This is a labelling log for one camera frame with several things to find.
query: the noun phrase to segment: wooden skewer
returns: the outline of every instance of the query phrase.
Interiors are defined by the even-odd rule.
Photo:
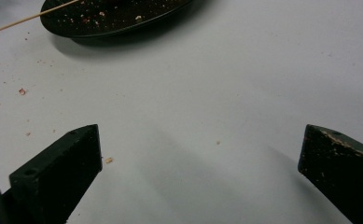
[[[74,4],[75,2],[78,2],[78,1],[80,1],[80,0],[73,0],[73,1],[71,1],[71,2],[68,2],[68,3],[64,3],[64,4],[62,4],[62,5],[59,5],[58,7],[53,7],[53,8],[51,8],[51,9],[45,10],[45,11],[43,11],[43,12],[41,12],[41,13],[35,14],[34,16],[27,17],[27,18],[24,18],[24,19],[22,19],[22,20],[12,22],[11,24],[8,24],[8,25],[6,25],[6,26],[1,27],[1,28],[0,28],[0,31],[5,30],[6,28],[9,28],[9,27],[11,27],[11,26],[17,25],[17,24],[19,24],[19,23],[22,23],[22,22],[25,22],[25,21],[29,21],[29,20],[34,19],[34,18],[36,18],[36,17],[39,17],[39,16],[42,16],[42,15],[44,15],[44,14],[50,13],[51,11],[57,10],[57,9],[59,9],[59,8],[66,7],[66,6],[68,6],[68,5]]]

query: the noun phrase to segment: dirt particle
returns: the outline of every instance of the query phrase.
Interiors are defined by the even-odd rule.
[[[113,161],[113,159],[111,157],[105,159],[105,163],[108,164],[108,163],[111,163]]]
[[[21,89],[19,90],[19,94],[20,94],[20,95],[25,95],[25,94],[26,94],[26,91],[25,91],[23,88],[21,88]]]

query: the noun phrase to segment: black plate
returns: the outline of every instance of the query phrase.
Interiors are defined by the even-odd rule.
[[[41,11],[69,0],[47,0]],[[44,27],[70,38],[116,35],[173,14],[192,0],[80,0],[41,16]]]

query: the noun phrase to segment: black block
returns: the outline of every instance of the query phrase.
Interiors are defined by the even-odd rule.
[[[355,224],[363,224],[363,144],[307,125],[298,170]]]

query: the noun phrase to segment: white table surface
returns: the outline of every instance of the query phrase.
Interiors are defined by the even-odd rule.
[[[0,26],[42,4],[0,0]],[[363,1],[196,0],[82,43],[39,19],[0,32],[0,190],[93,123],[114,161],[68,223],[350,223],[297,164],[308,123],[363,143]]]

